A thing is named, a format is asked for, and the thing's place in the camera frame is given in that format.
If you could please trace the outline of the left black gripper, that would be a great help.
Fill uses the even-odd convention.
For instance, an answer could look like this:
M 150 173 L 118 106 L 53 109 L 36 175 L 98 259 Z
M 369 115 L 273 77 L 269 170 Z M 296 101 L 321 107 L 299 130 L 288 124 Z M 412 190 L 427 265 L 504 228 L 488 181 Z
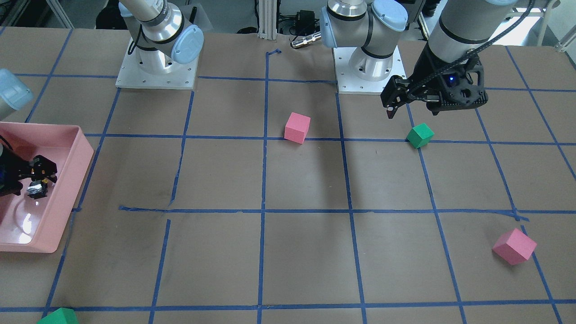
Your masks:
M 488 102 L 484 68 L 478 50 L 469 50 L 459 63 L 448 63 L 424 48 L 409 78 L 392 76 L 380 94 L 387 118 L 399 107 L 424 101 L 433 115 L 443 111 L 479 108 Z

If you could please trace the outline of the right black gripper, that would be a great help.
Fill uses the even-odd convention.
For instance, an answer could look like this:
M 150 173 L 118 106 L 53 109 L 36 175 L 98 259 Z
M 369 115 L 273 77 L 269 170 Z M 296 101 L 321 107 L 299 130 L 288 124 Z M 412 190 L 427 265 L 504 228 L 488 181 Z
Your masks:
M 56 163 L 45 156 L 36 155 L 31 161 L 22 159 L 11 149 L 2 149 L 0 155 L 0 196 L 19 196 L 23 189 L 21 179 L 32 182 L 56 183 L 58 178 Z

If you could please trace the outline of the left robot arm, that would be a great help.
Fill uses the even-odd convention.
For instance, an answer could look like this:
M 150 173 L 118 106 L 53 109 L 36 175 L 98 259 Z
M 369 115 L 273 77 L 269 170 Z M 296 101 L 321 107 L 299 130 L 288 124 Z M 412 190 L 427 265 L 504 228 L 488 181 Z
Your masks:
M 424 101 L 436 116 L 487 103 L 479 53 L 513 29 L 494 35 L 515 3 L 449 0 L 407 78 L 386 71 L 409 18 L 399 2 L 329 0 L 321 9 L 319 32 L 329 48 L 354 48 L 350 67 L 356 76 L 387 79 L 380 94 L 387 117 L 392 119 L 399 107 L 413 101 Z

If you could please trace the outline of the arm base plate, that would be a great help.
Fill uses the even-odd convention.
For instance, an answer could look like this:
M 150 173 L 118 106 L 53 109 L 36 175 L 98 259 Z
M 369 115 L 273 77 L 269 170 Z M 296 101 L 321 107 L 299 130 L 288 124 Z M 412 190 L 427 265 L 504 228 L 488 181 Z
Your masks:
M 373 58 L 360 48 L 333 49 L 337 90 L 341 95 L 380 95 L 392 76 L 406 78 L 399 48 L 392 56 Z
M 115 86 L 137 90 L 193 90 L 199 58 L 179 64 L 160 51 L 126 53 Z

